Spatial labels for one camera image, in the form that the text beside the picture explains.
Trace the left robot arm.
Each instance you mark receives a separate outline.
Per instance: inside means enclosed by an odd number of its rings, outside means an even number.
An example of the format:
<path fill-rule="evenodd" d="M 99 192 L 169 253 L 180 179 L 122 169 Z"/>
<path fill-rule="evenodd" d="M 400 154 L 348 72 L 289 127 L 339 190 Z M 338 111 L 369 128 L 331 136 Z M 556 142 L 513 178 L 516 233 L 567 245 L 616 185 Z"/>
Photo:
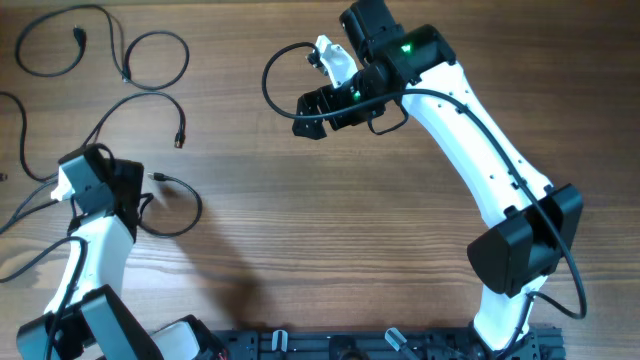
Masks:
<path fill-rule="evenodd" d="M 20 327 L 24 359 L 76 359 L 96 345 L 105 359 L 224 359 L 224 345 L 192 315 L 148 333 L 120 298 L 140 224 L 144 167 L 116 159 L 102 144 L 59 161 L 54 200 L 79 208 L 61 284 L 39 318 Z"/>

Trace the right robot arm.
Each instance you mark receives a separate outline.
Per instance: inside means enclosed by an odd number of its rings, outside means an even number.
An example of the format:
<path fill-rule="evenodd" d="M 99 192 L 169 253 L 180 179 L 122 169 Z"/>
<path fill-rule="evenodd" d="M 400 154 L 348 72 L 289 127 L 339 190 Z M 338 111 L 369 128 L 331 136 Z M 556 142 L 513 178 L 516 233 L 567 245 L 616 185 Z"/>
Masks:
<path fill-rule="evenodd" d="M 430 333 L 423 358 L 550 359 L 563 352 L 557 330 L 531 327 L 533 305 L 571 248 L 581 194 L 556 187 L 511 144 L 474 94 L 462 65 L 431 25 L 406 31 L 382 1 L 357 1 L 340 17 L 348 47 L 321 35 L 308 61 L 329 84 L 302 95 L 296 136 L 313 140 L 371 124 L 388 103 L 434 138 L 471 192 L 486 231 L 467 248 L 483 285 L 480 307 L 464 330 Z"/>

